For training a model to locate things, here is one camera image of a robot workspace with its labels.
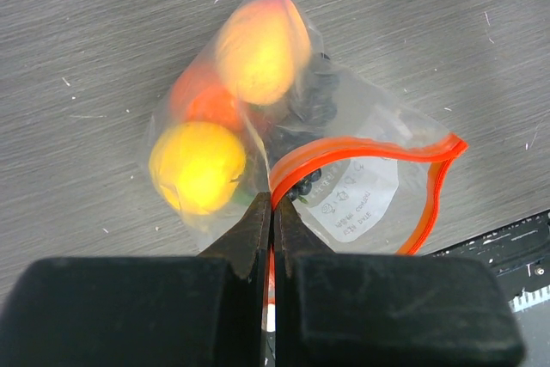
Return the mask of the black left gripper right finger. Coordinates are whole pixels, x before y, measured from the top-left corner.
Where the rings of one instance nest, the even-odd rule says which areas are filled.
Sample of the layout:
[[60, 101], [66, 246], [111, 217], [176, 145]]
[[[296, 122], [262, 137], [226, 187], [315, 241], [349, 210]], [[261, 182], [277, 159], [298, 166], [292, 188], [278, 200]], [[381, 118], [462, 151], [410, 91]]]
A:
[[517, 366], [526, 346], [477, 260], [337, 254], [282, 201], [272, 221], [279, 366]]

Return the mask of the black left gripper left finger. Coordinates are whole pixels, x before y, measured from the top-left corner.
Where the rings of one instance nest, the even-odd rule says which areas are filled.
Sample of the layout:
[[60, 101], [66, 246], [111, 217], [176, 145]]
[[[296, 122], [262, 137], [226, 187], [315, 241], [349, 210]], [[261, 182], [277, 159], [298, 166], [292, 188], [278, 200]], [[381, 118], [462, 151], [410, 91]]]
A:
[[1, 313], [4, 366], [261, 366], [268, 193], [196, 256], [49, 257]]

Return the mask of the yellow lemon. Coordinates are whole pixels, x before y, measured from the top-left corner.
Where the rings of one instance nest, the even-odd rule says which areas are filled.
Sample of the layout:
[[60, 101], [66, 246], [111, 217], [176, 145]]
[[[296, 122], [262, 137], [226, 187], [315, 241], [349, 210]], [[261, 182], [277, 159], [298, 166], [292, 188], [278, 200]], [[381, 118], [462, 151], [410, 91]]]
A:
[[246, 163], [245, 147], [232, 131], [190, 121], [162, 133], [148, 168], [156, 190], [172, 208], [206, 216], [228, 204]]

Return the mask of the dark grape bunch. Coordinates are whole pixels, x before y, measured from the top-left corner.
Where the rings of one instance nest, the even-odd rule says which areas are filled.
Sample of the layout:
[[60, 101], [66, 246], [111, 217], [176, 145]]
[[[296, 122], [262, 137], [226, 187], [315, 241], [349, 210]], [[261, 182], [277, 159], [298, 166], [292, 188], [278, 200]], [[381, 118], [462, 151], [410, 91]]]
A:
[[287, 114], [274, 122], [265, 136], [267, 162], [272, 168], [293, 150], [325, 137], [327, 125], [335, 118], [333, 93], [339, 77], [324, 52], [313, 55], [302, 73], [302, 89], [286, 99]]

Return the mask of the clear zip bag orange zipper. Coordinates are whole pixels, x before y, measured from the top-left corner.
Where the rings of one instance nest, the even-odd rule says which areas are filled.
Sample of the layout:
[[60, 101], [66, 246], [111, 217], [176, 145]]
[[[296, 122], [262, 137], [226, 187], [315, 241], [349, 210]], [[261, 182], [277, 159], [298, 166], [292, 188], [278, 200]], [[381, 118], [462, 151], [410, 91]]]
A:
[[[236, 9], [251, 1], [244, 0]], [[296, 8], [308, 29], [311, 60], [316, 53], [326, 53], [323, 39]], [[221, 28], [191, 63], [209, 62], [217, 73], [215, 43]], [[171, 115], [168, 98], [173, 86], [160, 100], [145, 130], [140, 160], [152, 186], [179, 215], [200, 250], [232, 228], [261, 193], [269, 194], [272, 211], [290, 201], [302, 222], [335, 252], [366, 253], [374, 234], [396, 236], [398, 254], [415, 254], [423, 246], [437, 221], [445, 177], [467, 143], [430, 116], [331, 61], [339, 77], [333, 93], [337, 114], [325, 137], [293, 150], [272, 168], [268, 165], [265, 136], [287, 114], [290, 93], [302, 89], [307, 64], [279, 101], [269, 106], [246, 102], [268, 119], [268, 129], [259, 131], [244, 115], [245, 129], [233, 133], [247, 153], [245, 171], [228, 204], [206, 216], [176, 211], [151, 180], [148, 162], [158, 138], [169, 127], [190, 122]]]

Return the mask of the orange tangerine with leaf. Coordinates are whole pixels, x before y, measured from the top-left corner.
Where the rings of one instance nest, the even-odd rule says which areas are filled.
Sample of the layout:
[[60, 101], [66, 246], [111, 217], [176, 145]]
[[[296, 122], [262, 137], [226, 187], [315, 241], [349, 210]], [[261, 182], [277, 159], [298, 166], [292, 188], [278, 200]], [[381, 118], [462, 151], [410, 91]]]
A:
[[245, 129], [245, 117], [259, 131], [268, 129], [268, 119], [246, 102], [239, 102], [221, 83], [209, 62], [193, 62], [177, 78], [168, 98], [172, 117], [180, 122], [205, 121], [233, 132]]

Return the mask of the orange fruit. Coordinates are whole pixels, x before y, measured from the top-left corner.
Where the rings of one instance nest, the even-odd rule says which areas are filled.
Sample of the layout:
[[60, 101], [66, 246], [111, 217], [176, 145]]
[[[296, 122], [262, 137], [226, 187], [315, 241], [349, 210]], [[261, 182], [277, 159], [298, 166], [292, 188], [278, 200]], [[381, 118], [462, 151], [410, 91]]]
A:
[[225, 88], [257, 106], [279, 101], [309, 63], [308, 29], [291, 0], [252, 0], [237, 9], [215, 43]]

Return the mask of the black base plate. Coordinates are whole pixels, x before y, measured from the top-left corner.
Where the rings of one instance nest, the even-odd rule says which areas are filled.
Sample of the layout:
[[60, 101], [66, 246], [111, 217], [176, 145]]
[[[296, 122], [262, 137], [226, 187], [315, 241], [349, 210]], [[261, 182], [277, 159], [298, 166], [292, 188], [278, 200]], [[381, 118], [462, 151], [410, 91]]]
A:
[[549, 285], [549, 211], [440, 249], [434, 255], [484, 263], [509, 300], [537, 291]]

